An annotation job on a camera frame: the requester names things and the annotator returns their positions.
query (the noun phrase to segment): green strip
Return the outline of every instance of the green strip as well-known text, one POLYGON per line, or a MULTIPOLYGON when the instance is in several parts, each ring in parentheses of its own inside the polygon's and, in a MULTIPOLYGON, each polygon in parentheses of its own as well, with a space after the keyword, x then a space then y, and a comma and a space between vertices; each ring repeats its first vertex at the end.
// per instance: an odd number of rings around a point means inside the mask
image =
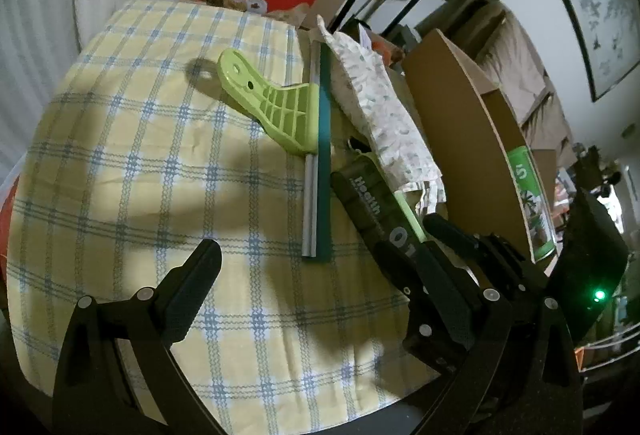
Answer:
POLYGON ((331 50, 320 49, 320 105, 318 119, 318 215, 315 261, 330 261, 331 241, 331 50))

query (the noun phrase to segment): green package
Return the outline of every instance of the green package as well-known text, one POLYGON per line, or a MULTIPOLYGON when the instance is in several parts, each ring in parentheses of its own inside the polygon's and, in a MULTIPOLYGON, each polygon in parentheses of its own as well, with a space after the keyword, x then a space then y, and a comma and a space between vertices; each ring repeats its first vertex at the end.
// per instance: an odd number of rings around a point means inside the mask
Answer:
POLYGON ((535 261, 539 261, 553 251, 556 246, 542 187, 529 157, 529 148, 519 146, 511 150, 507 157, 518 184, 524 214, 527 218, 529 237, 533 245, 533 258, 535 261))

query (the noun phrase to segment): plaid tablecloth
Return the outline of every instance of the plaid tablecloth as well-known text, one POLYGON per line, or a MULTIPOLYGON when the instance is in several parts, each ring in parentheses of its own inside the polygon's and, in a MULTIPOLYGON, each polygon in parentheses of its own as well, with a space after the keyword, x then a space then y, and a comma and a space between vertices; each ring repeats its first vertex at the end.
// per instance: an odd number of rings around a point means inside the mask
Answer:
MULTIPOLYGON (((156 286, 212 237, 222 272, 173 345, 176 360, 229 433, 316 431, 396 401, 434 373, 402 350, 406 300, 335 196, 334 258, 301 259, 304 162, 222 91, 215 62, 230 46, 276 83, 303 79, 306 36, 191 4, 128 3, 82 52, 20 177, 8 252, 12 332, 28 380, 51 394, 82 295, 109 301, 156 286)), ((351 132, 334 108, 334 167, 351 132)))

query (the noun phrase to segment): silver screw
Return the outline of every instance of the silver screw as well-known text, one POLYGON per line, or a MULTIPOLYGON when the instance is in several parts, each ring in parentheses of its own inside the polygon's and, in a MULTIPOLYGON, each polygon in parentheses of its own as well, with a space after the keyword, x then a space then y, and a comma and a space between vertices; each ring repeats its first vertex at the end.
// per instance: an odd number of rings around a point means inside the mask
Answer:
POLYGON ((153 287, 143 287, 136 293, 136 298, 140 301, 150 300, 154 295, 153 287))
POLYGON ((431 327, 427 325, 427 323, 423 323, 422 325, 420 325, 420 328, 418 328, 419 332, 420 332, 420 336, 424 336, 425 338, 428 338, 429 336, 431 336, 431 334, 433 334, 433 330, 431 330, 431 327))
POLYGON ((546 308, 556 310, 558 308, 558 302, 553 298, 545 298, 546 308))
POLYGON ((94 302, 94 299, 91 296, 82 296, 81 299, 78 300, 78 306, 81 309, 86 309, 94 302))
POLYGON ((482 296, 484 296, 489 301, 500 300, 500 293, 495 289, 484 289, 482 296))

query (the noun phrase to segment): blue checkered pattern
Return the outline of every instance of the blue checkered pattern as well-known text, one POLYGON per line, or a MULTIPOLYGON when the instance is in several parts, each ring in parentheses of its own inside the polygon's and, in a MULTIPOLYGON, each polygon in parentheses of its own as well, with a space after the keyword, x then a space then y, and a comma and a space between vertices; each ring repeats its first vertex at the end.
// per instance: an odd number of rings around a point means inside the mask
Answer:
MULTIPOLYGON (((334 258, 302 260, 303 159, 222 91, 215 63, 230 46, 276 83, 302 81, 304 34, 193 4, 130 2, 82 51, 20 178, 8 254, 12 333, 28 380, 50 393, 82 295, 111 301, 155 286, 214 238, 222 272, 172 352, 229 433, 308 433, 404 397, 433 372, 403 351, 406 300, 335 198, 334 258)), ((332 112, 337 167, 353 128, 332 112)))

